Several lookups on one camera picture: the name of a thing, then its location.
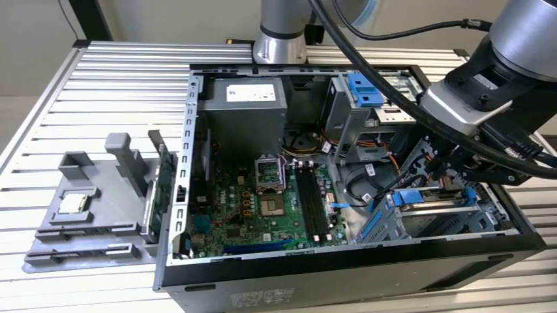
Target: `white wall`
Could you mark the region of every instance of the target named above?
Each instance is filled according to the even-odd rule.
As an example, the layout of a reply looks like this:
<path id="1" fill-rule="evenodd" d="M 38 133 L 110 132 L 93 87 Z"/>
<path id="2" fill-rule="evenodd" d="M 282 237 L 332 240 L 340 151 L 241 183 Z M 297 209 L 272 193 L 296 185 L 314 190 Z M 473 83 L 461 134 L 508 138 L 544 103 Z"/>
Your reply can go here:
<path id="1" fill-rule="evenodd" d="M 495 21 L 505 3 L 507 0 L 378 0 L 372 33 L 394 33 L 464 18 Z M 424 49 L 464 48 L 472 53 L 485 35 L 481 31 L 455 27 L 382 42 L 360 40 L 357 45 Z"/>
<path id="2" fill-rule="evenodd" d="M 0 0 L 0 96 L 40 95 L 75 40 L 56 0 Z"/>
<path id="3" fill-rule="evenodd" d="M 225 43 L 260 33 L 261 0 L 101 0 L 115 40 Z"/>

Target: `slotted metal surface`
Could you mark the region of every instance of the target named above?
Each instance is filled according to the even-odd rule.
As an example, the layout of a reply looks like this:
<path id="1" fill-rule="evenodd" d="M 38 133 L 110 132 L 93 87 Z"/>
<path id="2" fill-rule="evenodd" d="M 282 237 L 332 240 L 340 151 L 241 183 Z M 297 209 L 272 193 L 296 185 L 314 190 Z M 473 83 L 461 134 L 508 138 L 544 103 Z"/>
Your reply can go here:
<path id="1" fill-rule="evenodd" d="M 373 64 L 420 65 L 432 82 L 465 61 L 451 50 L 361 52 Z M 348 63 L 333 47 L 309 48 L 309 61 Z M 195 62 L 250 63 L 250 46 L 94 42 L 73 50 L 0 156 L 0 310 L 182 312 L 167 294 L 151 291 L 155 265 L 34 275 L 22 265 L 62 177 L 56 167 L 65 151 L 113 159 L 105 153 L 106 135 L 126 131 L 133 148 L 154 157 L 147 137 L 153 128 L 178 150 L 189 64 Z M 460 290 L 294 311 L 556 312 L 557 181 L 532 179 L 509 191 L 553 249 Z"/>

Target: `motherboard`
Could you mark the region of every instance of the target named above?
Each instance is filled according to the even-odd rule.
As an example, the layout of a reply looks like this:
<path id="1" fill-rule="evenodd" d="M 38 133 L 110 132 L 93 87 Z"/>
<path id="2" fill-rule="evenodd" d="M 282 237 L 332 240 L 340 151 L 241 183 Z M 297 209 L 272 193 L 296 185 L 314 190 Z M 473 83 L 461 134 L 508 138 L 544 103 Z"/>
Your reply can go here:
<path id="1" fill-rule="evenodd" d="M 214 205 L 194 211 L 191 242 L 197 257 L 348 244 L 341 217 L 329 206 L 334 190 L 325 164 L 302 169 L 298 164 L 285 163 L 286 159 L 268 158 L 256 166 L 217 166 Z M 301 198 L 304 172 L 317 190 L 305 190 Z M 262 183 L 276 185 L 265 189 Z M 325 227 L 322 236 L 316 234 L 316 225 Z"/>

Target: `ram slot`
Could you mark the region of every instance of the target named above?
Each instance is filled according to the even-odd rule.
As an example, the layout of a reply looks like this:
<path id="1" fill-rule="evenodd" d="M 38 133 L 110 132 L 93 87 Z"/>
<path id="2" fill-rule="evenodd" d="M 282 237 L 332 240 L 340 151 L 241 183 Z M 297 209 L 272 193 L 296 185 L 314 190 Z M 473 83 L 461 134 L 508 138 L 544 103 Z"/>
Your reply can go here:
<path id="1" fill-rule="evenodd" d="M 312 167 L 304 167 L 297 168 L 296 173 L 308 237 L 313 241 L 325 241 L 329 233 L 328 220 L 314 171 Z"/>

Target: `green circuit board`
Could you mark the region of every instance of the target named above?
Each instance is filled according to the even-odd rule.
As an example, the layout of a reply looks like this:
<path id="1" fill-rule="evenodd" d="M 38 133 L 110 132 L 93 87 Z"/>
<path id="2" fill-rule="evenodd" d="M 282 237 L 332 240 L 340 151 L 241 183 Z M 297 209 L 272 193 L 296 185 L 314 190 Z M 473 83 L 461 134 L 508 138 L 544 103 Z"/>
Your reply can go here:
<path id="1" fill-rule="evenodd" d="M 317 166 L 314 173 L 325 193 L 334 194 L 326 166 Z M 346 244 L 341 221 L 330 229 L 332 240 L 314 242 L 308 238 L 293 168 L 286 170 L 286 189 L 282 194 L 257 194 L 254 168 L 218 168 L 217 177 L 213 212 L 195 216 L 201 224 L 211 223 L 210 231 L 209 226 L 203 227 L 205 244 L 194 242 L 198 257 L 238 254 L 225 251 L 226 247 L 239 245 L 281 243 L 281 250 L 297 250 Z M 326 211 L 326 197 L 321 199 Z"/>

